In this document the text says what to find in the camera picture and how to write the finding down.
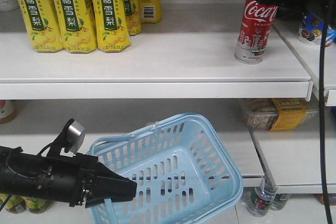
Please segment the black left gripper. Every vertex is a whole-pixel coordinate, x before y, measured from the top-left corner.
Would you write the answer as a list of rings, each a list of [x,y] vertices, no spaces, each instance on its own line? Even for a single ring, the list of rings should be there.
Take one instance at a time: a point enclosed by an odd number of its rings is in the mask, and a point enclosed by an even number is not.
[[[85,208],[110,199],[132,200],[136,196],[136,182],[98,163],[95,156],[79,153],[74,157],[46,157],[45,169],[43,198],[67,202],[70,207],[81,206],[89,188]]]

